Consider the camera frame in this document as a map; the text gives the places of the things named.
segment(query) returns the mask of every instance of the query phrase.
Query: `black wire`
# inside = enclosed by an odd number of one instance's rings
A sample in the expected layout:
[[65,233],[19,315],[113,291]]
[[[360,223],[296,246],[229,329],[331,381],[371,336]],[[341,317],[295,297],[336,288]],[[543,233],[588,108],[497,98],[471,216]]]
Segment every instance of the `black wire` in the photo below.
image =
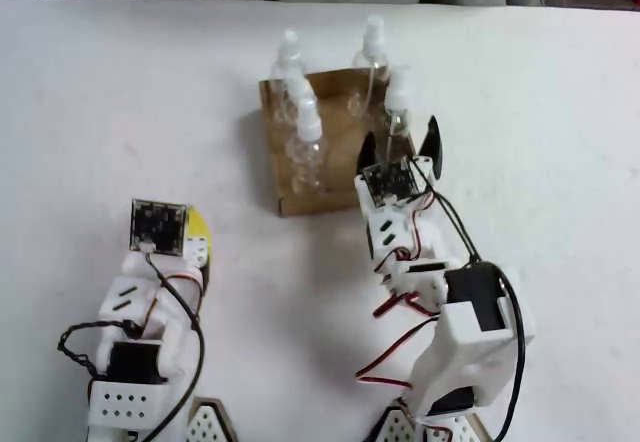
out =
[[[433,188],[433,186],[429,182],[429,179],[427,179],[427,176],[424,174],[424,172],[422,171],[422,169],[420,168],[420,166],[415,161],[412,155],[409,155],[409,159],[411,160],[411,162],[413,162],[414,166],[416,167],[416,169],[418,169],[418,172],[420,173],[420,175],[425,181],[425,184],[426,184],[425,192],[428,190],[433,192],[433,195],[438,199],[440,206],[442,207],[444,212],[447,214],[447,217],[455,227],[456,231],[458,232],[458,235],[460,235],[460,238],[462,239],[462,242],[465,244],[465,247],[469,251],[470,259],[468,264],[465,265],[465,267],[471,267],[474,264],[483,262],[482,257],[480,257],[480,254],[478,253],[476,246],[471,240],[471,237],[469,236],[469,233],[467,232],[467,229],[465,228],[462,222],[462,219],[458,215],[458,212],[456,212],[456,209],[453,207],[453,204],[451,204],[451,202],[449,202],[449,200],[444,195],[440,194]],[[515,325],[516,325],[515,332],[516,332],[516,337],[518,342],[518,356],[516,359],[516,372],[513,378],[513,389],[511,390],[511,399],[509,400],[509,405],[507,407],[507,414],[505,416],[504,422],[502,423],[502,428],[500,429],[498,436],[494,439],[494,442],[501,442],[502,440],[504,440],[505,436],[507,435],[507,432],[509,431],[509,427],[511,426],[511,421],[513,420],[513,414],[515,413],[516,405],[518,403],[518,397],[520,396],[520,387],[522,385],[522,376],[524,375],[524,365],[525,365],[525,359],[526,359],[527,344],[526,344],[525,335],[524,335],[524,323],[522,321],[522,310],[520,309],[518,297],[516,296],[516,293],[513,290],[513,286],[511,285],[511,282],[509,281],[505,273],[502,271],[502,269],[500,269],[500,267],[498,267],[496,264],[494,264],[493,262],[487,262],[487,261],[484,261],[483,263],[489,264],[497,272],[498,277],[502,281],[502,285],[506,290],[507,295],[509,296],[509,300],[511,300],[511,306],[513,307],[513,316],[514,316]]]
[[513,316],[516,322],[516,334],[518,336],[518,358],[516,360],[516,374],[513,378],[513,389],[511,390],[511,400],[509,400],[509,406],[507,407],[507,415],[502,423],[502,429],[500,429],[500,433],[494,439],[495,442],[502,441],[507,432],[509,431],[509,426],[511,425],[511,420],[513,419],[513,414],[516,411],[516,404],[518,403],[518,397],[520,395],[520,386],[522,385],[522,375],[524,374],[524,363],[526,356],[527,344],[524,338],[524,323],[522,321],[522,311],[520,310],[520,304],[518,303],[518,298],[516,297],[516,293],[513,290],[513,286],[507,276],[502,272],[500,267],[495,265],[492,262],[485,262],[493,266],[494,270],[498,272],[500,279],[502,280],[502,285],[504,289],[507,291],[507,295],[509,299],[511,299],[511,305],[513,306]]
[[58,341],[58,350],[69,357],[71,360],[73,360],[75,363],[86,368],[91,377],[94,379],[101,378],[101,375],[98,373],[98,369],[93,364],[93,362],[89,360],[89,356],[87,354],[76,354],[75,352],[67,348],[66,343],[71,334],[73,334],[75,331],[82,329],[93,329],[97,327],[120,327],[127,333],[127,335],[134,336],[138,333],[142,333],[142,331],[140,330],[141,328],[134,324],[131,320],[98,320],[96,322],[84,322],[82,324],[72,325],[67,330],[65,330],[64,333],[60,336],[60,340]]
[[151,254],[145,254],[145,260],[151,266],[153,271],[156,273],[158,279],[160,279],[161,286],[167,289],[167,291],[173,296],[174,299],[180,304],[183,310],[186,312],[189,320],[191,321],[191,326],[193,330],[198,334],[198,341],[200,343],[200,353],[198,355],[198,366],[196,367],[196,371],[193,374],[193,378],[191,379],[191,383],[187,390],[185,391],[182,398],[178,401],[178,403],[171,409],[171,411],[167,414],[167,416],[160,422],[155,429],[153,429],[149,435],[147,435],[142,442],[151,442],[155,439],[160,432],[162,432],[167,425],[171,423],[171,421],[178,415],[178,412],[182,410],[184,405],[191,397],[191,394],[196,388],[196,384],[198,383],[198,379],[200,378],[200,373],[202,372],[202,366],[204,364],[204,334],[202,333],[202,329],[200,327],[200,322],[198,321],[198,317],[193,313],[189,305],[185,302],[185,300],[180,296],[180,294],[176,291],[176,289],[169,283],[167,278],[164,276],[162,272],[156,267],[156,265],[151,260]]
[[465,245],[467,252],[469,252],[470,261],[475,262],[475,261],[481,260],[480,254],[478,253],[478,250],[476,249],[473,241],[471,240],[471,237],[469,236],[469,233],[467,232],[467,229],[464,226],[462,219],[458,215],[458,212],[453,207],[453,204],[449,202],[449,199],[447,199],[444,195],[438,192],[433,187],[433,185],[431,185],[431,182],[429,182],[429,179],[424,174],[424,172],[422,171],[418,163],[415,161],[414,157],[409,156],[409,160],[413,163],[415,168],[420,173],[420,176],[424,179],[424,182],[426,184],[425,193],[429,191],[433,193],[434,197],[440,204],[440,207],[442,207],[442,210],[451,221],[451,224],[453,225],[453,227],[456,229],[456,232],[458,232],[458,235],[460,236],[462,243]]

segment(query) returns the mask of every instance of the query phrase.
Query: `clear plastic bottle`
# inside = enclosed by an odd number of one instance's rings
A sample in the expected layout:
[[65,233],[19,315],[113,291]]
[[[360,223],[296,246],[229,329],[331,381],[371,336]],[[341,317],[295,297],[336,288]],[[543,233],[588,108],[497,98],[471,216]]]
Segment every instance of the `clear plastic bottle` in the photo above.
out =
[[285,79],[286,97],[284,98],[284,119],[291,129],[296,128],[298,106],[304,99],[317,102],[317,97],[309,80],[301,72],[294,72]]
[[371,102],[374,82],[389,79],[389,59],[384,38],[384,20],[370,15],[362,38],[362,50],[353,59],[353,67],[367,71],[367,82],[354,87],[349,97],[348,110],[354,117],[365,117]]
[[297,130],[286,146],[291,159],[291,185],[296,194],[323,193],[327,190],[329,146],[322,134],[322,120],[313,99],[298,106]]
[[285,103],[288,97],[285,79],[294,75],[304,77],[305,67],[302,63],[302,51],[298,34],[293,29],[287,29],[282,36],[278,49],[278,57],[271,67],[270,87],[275,97],[275,122],[286,125]]
[[411,150],[409,128],[409,67],[404,65],[391,71],[391,81],[384,99],[385,112],[376,137],[376,157],[379,162],[391,162]]

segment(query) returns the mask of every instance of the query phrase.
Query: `white table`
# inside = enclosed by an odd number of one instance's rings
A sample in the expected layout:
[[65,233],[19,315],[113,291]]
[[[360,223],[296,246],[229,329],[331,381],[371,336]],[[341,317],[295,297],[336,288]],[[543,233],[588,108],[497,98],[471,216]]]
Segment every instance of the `white table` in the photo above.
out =
[[[287,26],[312,70],[348,66],[371,12],[387,21],[393,62],[415,68],[415,136],[439,117],[441,190],[482,254],[521,270],[537,315],[510,440],[636,438],[638,14],[142,0],[0,8],[1,440],[83,438],[87,375],[55,346],[68,325],[95,320],[127,247],[132,197],[191,202],[211,222],[197,392],[223,399],[241,440],[362,439],[397,392],[352,374],[417,318],[371,318],[385,293],[356,211],[275,215],[257,81]],[[93,354],[97,335],[72,345]],[[405,377],[429,337],[381,372]],[[504,408],[483,412],[490,427]]]

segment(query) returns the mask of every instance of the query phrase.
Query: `cardboard base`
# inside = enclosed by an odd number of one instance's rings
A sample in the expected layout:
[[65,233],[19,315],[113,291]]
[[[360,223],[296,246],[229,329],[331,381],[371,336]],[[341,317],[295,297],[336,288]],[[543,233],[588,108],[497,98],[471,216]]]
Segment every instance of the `cardboard base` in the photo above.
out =
[[[328,180],[325,194],[295,194],[291,188],[291,165],[285,144],[291,129],[275,123],[277,100],[269,81],[260,82],[262,113],[267,127],[269,149],[273,165],[278,213],[283,217],[334,212],[358,206],[353,185],[356,162],[366,135],[365,123],[347,110],[349,97],[355,87],[368,82],[366,70],[346,69],[307,75],[318,98],[323,131],[329,141]],[[374,86],[372,106],[379,106],[385,87]]]

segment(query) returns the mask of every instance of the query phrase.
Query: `spray nozzle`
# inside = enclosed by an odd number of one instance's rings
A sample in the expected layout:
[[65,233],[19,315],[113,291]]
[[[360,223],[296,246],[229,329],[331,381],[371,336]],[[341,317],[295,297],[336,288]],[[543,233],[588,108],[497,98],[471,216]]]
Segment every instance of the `spray nozzle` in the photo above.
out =
[[313,142],[322,137],[322,119],[318,104],[314,99],[303,99],[298,105],[298,137],[305,142]]
[[300,58],[300,41],[298,34],[293,29],[284,31],[280,48],[278,49],[278,60],[280,62],[289,62]]
[[403,111],[409,108],[409,66],[402,65],[391,69],[391,80],[384,98],[384,106],[390,111]]
[[367,59],[374,59],[384,52],[384,20],[378,15],[370,15],[367,18],[367,28],[362,40],[362,54]]
[[290,74],[285,79],[285,83],[287,84],[289,97],[294,102],[297,103],[304,97],[315,99],[315,93],[313,92],[313,88],[311,87],[309,80],[307,80],[301,72],[294,72]]

